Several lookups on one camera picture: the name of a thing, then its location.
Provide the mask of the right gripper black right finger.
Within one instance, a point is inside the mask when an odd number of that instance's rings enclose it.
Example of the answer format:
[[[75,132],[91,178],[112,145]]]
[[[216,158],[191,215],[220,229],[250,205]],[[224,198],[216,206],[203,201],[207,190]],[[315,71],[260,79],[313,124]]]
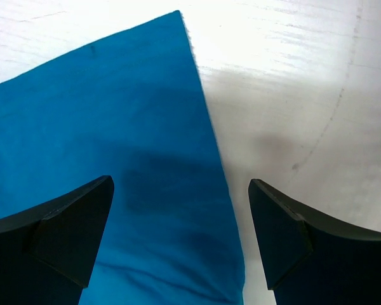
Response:
[[[250,209],[277,304],[381,304],[381,232],[349,224],[253,179]]]

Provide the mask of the blue t shirt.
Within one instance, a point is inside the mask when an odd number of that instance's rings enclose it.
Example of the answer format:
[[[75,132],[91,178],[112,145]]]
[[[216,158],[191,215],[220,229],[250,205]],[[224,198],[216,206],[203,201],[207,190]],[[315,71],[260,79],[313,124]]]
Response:
[[[82,304],[242,304],[244,258],[179,11],[0,84],[0,218],[101,175],[112,208]]]

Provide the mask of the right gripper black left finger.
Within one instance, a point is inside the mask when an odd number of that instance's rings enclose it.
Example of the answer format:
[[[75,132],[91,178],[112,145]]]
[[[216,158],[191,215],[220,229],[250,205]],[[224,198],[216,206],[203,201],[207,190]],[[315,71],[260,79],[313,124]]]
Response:
[[[108,175],[0,219],[0,305],[78,304],[114,195]]]

